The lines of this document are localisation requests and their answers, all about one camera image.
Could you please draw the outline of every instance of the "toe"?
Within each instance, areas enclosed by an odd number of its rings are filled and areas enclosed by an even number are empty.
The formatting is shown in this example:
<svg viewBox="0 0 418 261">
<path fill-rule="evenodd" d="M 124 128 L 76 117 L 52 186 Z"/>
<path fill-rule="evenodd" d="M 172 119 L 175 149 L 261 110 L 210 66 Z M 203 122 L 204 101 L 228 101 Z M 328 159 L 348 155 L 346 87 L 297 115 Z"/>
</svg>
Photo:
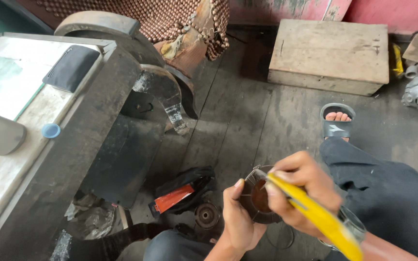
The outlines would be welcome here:
<svg viewBox="0 0 418 261">
<path fill-rule="evenodd" d="M 335 121 L 341 121 L 341 116 L 343 116 L 343 113 L 341 111 L 337 112 Z"/>
<path fill-rule="evenodd" d="M 325 120 L 334 121 L 336 118 L 336 112 L 330 112 L 325 116 Z"/>
</svg>

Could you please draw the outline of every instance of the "wooden crate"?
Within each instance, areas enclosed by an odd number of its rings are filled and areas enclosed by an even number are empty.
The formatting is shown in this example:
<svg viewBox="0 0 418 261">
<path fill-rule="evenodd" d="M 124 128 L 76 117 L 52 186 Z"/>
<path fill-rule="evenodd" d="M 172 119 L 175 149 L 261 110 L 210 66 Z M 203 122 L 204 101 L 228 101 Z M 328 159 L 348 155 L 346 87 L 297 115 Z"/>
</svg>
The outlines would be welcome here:
<svg viewBox="0 0 418 261">
<path fill-rule="evenodd" d="M 387 26 L 283 19 L 268 81 L 371 96 L 389 82 Z"/>
</svg>

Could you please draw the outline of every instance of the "knee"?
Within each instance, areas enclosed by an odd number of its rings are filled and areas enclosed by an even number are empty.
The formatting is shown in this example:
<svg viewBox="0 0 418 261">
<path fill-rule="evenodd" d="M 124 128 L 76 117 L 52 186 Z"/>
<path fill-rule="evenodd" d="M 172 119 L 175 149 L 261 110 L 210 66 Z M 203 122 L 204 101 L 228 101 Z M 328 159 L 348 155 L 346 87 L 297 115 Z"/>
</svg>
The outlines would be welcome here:
<svg viewBox="0 0 418 261">
<path fill-rule="evenodd" d="M 182 239 L 177 231 L 166 230 L 161 232 L 148 243 L 143 261 L 176 260 L 172 255 L 179 253 L 178 245 Z"/>
</svg>

